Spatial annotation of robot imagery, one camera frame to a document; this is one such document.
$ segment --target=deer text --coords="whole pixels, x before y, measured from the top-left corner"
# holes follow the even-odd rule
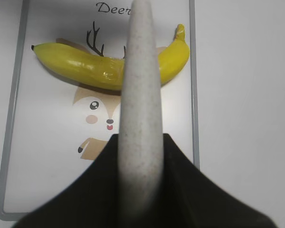
[[[118,13],[118,14],[128,14],[130,15],[131,9],[127,8],[117,8],[117,7],[110,7],[105,2],[98,2],[96,3],[96,6],[98,7],[98,12],[103,13]]]

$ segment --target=gray frame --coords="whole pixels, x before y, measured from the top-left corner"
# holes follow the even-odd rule
[[[9,99],[9,111],[6,122],[5,138],[3,144],[1,168],[0,168],[0,219],[3,221],[17,221],[27,213],[6,213],[4,211],[4,200],[6,183],[10,161],[11,141],[13,136],[13,127],[15,120],[15,111],[17,106],[17,95],[20,81],[20,70],[23,56],[23,48],[26,35],[27,20],[29,14],[30,0],[22,1],[17,49],[15,55],[14,72]],[[195,1],[189,0],[190,7],[190,49],[196,50],[195,42]],[[191,94],[192,94],[192,128],[193,128],[193,163],[200,168],[199,157],[199,130],[198,130],[198,109],[197,109],[197,81],[196,81],[196,52],[190,53],[191,63]]]

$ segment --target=deer eye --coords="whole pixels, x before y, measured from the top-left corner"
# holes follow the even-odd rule
[[[92,110],[95,110],[99,107],[99,102],[98,101],[93,101],[91,104],[90,104],[90,109]]]

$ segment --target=speckled stick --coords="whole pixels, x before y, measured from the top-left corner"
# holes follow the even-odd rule
[[[160,72],[151,4],[132,3],[118,148],[120,212],[135,219],[152,204],[163,172]]]

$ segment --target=banana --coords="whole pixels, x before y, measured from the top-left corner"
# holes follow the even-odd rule
[[[40,62],[55,73],[82,84],[109,90],[121,90],[124,59],[96,56],[60,43],[32,45]],[[172,80],[185,66],[190,49],[185,28],[179,24],[174,41],[158,55],[161,84]]]

